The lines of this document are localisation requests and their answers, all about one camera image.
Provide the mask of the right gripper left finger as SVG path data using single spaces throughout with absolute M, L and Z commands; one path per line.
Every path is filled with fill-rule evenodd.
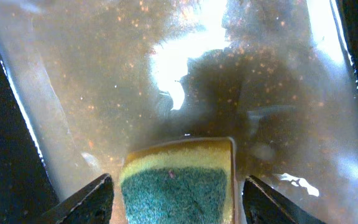
M 65 201 L 42 214 L 39 223 L 109 224 L 113 200 L 113 179 L 110 174 L 102 174 Z

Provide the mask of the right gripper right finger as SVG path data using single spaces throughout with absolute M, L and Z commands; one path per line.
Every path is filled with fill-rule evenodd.
M 250 224 L 325 224 L 253 175 L 245 178 L 242 206 Z

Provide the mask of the green yellow sponge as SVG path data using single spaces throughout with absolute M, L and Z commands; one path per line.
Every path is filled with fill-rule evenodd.
M 127 155 L 119 178 L 128 223 L 234 223 L 229 138 L 171 141 Z

